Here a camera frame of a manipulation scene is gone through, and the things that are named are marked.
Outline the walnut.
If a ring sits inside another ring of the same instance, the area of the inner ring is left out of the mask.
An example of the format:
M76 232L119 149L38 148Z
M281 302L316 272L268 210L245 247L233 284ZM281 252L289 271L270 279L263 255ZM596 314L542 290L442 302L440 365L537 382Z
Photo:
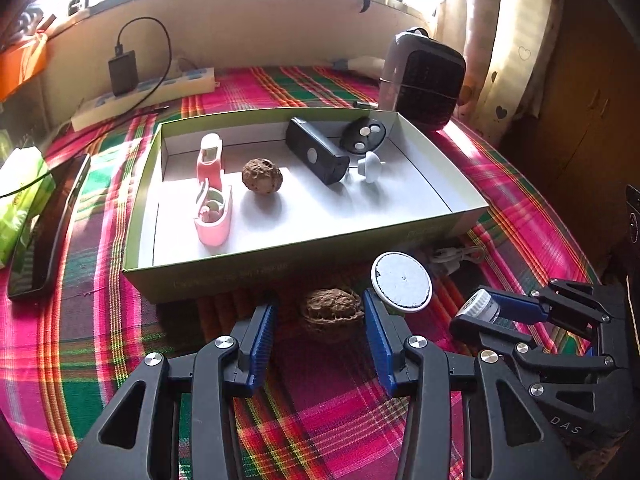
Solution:
M362 329L361 298L350 288L325 288L310 292L300 305L306 330L324 344L337 344Z
M253 158L242 168L242 182L259 195L277 193L283 183L280 168L266 158Z

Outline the black round disc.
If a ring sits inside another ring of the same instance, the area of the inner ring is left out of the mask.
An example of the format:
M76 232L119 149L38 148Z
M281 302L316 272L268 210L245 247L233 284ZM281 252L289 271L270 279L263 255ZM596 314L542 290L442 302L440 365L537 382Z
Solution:
M342 132L340 147L354 155L375 152L384 142L387 130L382 122L361 117L348 124Z

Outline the black rectangular device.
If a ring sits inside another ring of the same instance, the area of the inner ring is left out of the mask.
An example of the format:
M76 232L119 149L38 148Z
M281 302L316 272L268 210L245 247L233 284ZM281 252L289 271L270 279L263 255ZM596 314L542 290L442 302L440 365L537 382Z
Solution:
M349 168L349 157L302 118L288 122L285 144L325 185L340 182Z

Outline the pink clip with teal pad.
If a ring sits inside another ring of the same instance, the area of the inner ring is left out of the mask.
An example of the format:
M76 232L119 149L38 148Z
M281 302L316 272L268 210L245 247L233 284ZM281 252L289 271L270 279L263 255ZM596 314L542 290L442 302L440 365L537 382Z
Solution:
M202 137L198 160L196 161L196 176L198 182L208 181L210 188L222 190L221 154L224 144L217 133L207 133Z

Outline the shallow green cardboard box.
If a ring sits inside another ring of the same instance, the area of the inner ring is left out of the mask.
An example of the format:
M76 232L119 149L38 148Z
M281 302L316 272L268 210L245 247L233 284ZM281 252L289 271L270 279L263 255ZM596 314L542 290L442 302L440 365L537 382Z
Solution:
M292 117L331 140L361 117L351 108L266 108L164 122L155 131L134 199L122 272L153 304L228 292L317 266L408 252L469 231L488 205L463 172L419 129L394 112L373 118L387 130L378 182L344 177L323 184L286 146ZM231 224L219 247L200 242L194 226L202 137L217 133ZM253 158L277 165L277 193L242 182Z

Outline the black smartphone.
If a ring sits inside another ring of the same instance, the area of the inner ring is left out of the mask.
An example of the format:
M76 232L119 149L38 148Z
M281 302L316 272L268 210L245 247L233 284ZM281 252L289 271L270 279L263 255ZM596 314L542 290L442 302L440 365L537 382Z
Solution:
M9 300L25 302L52 292L90 159L89 154L79 154L52 169L37 191L15 244L6 290Z

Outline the white mushroom-shaped knob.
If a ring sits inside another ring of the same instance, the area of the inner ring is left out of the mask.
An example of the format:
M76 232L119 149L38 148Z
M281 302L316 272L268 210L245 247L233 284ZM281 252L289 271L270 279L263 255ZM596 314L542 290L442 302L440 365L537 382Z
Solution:
M357 176L360 180L369 184L378 182L382 176L385 162L378 157L378 154L367 151L354 164L351 164L346 172L346 177Z

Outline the walnut in box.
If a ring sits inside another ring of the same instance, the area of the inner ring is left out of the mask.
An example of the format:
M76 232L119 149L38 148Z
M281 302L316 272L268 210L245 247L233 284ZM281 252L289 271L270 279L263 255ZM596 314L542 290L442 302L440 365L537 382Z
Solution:
M259 195L277 193L283 183L280 168L266 158L253 158L242 168L242 182Z

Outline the green tissue pack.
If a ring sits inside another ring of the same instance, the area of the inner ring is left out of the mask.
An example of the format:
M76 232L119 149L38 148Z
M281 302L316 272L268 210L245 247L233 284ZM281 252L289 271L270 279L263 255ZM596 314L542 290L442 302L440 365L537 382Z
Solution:
M11 259L32 204L43 205L55 184L39 148L16 148L1 166L1 267Z

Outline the heart patterned curtain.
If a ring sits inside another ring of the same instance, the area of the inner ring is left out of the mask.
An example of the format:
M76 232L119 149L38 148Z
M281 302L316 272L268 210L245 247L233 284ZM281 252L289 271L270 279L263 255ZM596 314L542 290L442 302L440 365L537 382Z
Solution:
M497 146L514 120L539 112L564 0L440 0L435 38L466 74L454 116Z

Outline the white bundle behind heater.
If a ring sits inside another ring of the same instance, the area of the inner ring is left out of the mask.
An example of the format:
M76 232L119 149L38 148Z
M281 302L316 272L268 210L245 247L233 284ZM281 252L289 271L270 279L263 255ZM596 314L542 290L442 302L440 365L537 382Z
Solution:
M358 58L340 58L332 62L334 70L353 72L360 76L379 80L383 73L385 61L375 56L358 56Z

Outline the white power strip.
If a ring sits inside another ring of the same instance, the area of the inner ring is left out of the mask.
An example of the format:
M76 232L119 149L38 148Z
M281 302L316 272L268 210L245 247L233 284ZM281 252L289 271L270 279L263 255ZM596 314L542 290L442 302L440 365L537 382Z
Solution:
M217 81L215 70L211 67L189 70L180 77L167 78L158 88L157 84L157 79L150 79L140 82L134 91L122 96L105 93L92 101L82 103L70 123L75 131L81 131L120 116L133 106L153 106L192 94L213 92Z

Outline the black power adapter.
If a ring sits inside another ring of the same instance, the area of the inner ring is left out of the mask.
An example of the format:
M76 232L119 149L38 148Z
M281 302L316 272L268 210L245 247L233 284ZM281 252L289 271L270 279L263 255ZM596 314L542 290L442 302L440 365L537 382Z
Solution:
M117 49L108 61L112 93L122 96L137 88L139 83L136 52Z

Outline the orange storage tray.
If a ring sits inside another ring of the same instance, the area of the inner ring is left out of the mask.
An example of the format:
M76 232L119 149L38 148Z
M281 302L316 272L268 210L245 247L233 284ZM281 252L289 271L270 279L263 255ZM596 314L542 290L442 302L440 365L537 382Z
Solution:
M4 101L19 86L47 67L48 36L36 32L34 36L14 44L0 58L0 100Z

